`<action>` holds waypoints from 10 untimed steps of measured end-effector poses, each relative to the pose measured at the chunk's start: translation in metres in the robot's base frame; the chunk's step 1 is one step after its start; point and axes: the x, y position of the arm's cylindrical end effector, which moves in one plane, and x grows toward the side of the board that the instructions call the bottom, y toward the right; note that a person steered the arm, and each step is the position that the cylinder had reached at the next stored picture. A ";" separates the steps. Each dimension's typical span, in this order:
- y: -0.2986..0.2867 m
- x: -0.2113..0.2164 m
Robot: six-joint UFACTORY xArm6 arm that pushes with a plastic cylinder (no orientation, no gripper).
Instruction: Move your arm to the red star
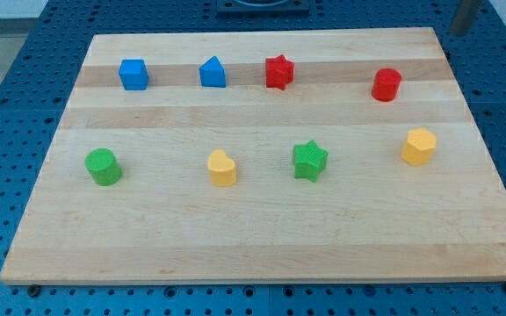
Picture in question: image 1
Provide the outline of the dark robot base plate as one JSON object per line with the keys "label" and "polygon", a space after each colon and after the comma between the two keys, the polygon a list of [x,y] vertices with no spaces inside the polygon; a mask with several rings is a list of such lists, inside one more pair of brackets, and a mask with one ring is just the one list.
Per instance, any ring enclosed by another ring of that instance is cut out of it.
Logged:
{"label": "dark robot base plate", "polygon": [[216,0],[218,15],[306,13],[310,11],[310,0]]}

